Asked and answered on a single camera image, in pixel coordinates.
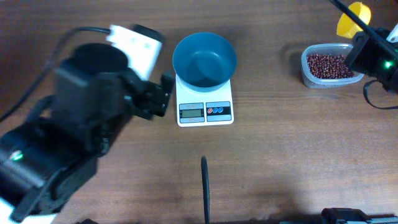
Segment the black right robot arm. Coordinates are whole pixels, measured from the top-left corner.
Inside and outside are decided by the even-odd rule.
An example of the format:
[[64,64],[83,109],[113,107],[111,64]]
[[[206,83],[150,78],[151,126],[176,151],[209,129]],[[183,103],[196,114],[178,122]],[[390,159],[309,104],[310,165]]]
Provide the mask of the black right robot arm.
[[385,28],[368,26],[355,11],[339,0],[330,1],[348,18],[349,24],[336,28],[336,34],[352,40],[353,48],[345,65],[354,72],[374,77],[390,91],[397,91],[397,43],[387,40],[391,33]]

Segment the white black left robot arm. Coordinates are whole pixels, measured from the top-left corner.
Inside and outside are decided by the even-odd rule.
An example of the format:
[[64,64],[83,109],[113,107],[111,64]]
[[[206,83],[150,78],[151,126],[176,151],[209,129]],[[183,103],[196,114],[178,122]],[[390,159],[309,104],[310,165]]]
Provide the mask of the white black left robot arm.
[[175,79],[149,80],[164,36],[141,25],[104,33],[106,43],[79,45],[61,62],[56,92],[2,136],[3,223],[52,222],[133,117],[165,115]]

